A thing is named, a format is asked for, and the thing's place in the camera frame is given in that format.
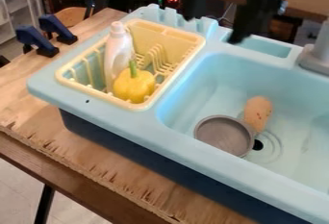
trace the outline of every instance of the sink drain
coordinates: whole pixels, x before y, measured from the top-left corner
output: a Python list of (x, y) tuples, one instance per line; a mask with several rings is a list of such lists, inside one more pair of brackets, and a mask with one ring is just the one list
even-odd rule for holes
[(260, 151), (260, 150), (262, 150), (263, 148), (264, 148), (263, 143), (262, 143), (261, 141), (255, 139), (255, 144), (254, 144), (254, 147), (252, 147), (252, 149), (253, 149), (254, 151)]
[(245, 158), (255, 163), (270, 163), (277, 161), (282, 151), (280, 139), (270, 131), (263, 131), (257, 135), (253, 150)]

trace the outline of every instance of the green pepper stem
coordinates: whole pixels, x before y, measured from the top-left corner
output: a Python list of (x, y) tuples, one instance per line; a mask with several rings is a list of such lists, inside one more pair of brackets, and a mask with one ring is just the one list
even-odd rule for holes
[(129, 68), (130, 68), (130, 76), (132, 78), (136, 78), (138, 76), (136, 62), (129, 61)]

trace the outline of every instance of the bottle cap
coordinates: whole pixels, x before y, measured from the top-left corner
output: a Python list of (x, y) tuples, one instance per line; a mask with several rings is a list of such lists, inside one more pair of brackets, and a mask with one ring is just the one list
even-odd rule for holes
[(125, 27), (121, 21), (115, 21), (111, 24), (111, 35), (114, 37), (123, 36), (126, 33)]

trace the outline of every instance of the drain hole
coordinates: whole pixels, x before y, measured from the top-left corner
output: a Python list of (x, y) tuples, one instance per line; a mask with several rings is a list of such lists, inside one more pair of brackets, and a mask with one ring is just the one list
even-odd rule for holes
[(260, 151), (264, 148), (264, 145), (257, 139), (255, 139), (255, 144), (254, 147), (252, 147), (253, 150), (255, 151)]

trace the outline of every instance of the light blue sink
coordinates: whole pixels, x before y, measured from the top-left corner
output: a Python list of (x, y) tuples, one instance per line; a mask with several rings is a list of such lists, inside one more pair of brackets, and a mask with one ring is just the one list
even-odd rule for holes
[[(182, 22), (174, 10), (152, 5), (123, 19), (143, 18), (204, 36), (206, 45), (174, 83), (143, 112), (57, 83), (64, 63), (109, 30), (81, 43), (28, 82), (59, 108), (312, 223), (329, 222), (329, 79), (297, 66), (302, 48), (251, 37), (225, 43), (230, 30), (208, 18)], [(257, 139), (263, 150), (241, 159), (196, 140), (196, 123), (214, 114), (241, 117), (246, 100), (263, 95), (274, 112)]]

